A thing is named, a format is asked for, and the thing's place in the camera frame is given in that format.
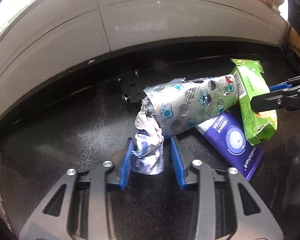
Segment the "blue white wrapper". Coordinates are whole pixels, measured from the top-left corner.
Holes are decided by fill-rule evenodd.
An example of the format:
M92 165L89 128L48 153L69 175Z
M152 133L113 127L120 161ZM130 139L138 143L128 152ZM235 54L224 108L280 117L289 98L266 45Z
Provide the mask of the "blue white wrapper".
M136 148L132 151L132 171L151 176L160 174L164 170L164 136L148 97L141 101L135 127Z

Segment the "green cardboard box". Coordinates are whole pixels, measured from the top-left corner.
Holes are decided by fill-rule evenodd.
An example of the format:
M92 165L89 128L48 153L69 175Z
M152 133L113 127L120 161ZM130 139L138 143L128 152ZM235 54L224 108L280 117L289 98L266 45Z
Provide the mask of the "green cardboard box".
M277 132L277 112L263 108L262 95L270 92L262 74L260 61L231 59L235 67L231 74L237 84L244 135L250 145L270 140Z

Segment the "purple toothpaste tube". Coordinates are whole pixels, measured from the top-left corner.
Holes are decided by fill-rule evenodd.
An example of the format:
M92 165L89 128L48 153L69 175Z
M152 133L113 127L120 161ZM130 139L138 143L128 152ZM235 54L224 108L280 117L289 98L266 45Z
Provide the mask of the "purple toothpaste tube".
M231 113L223 112L196 128L247 181L252 178L264 149L246 140L242 123Z

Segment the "wooden cutting board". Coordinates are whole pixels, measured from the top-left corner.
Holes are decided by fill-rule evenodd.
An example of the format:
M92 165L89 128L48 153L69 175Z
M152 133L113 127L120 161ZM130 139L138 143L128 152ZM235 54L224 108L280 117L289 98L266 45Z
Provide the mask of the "wooden cutting board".
M292 49L297 53L300 57L300 35L297 31L290 26L291 29L288 34L287 43L292 47Z

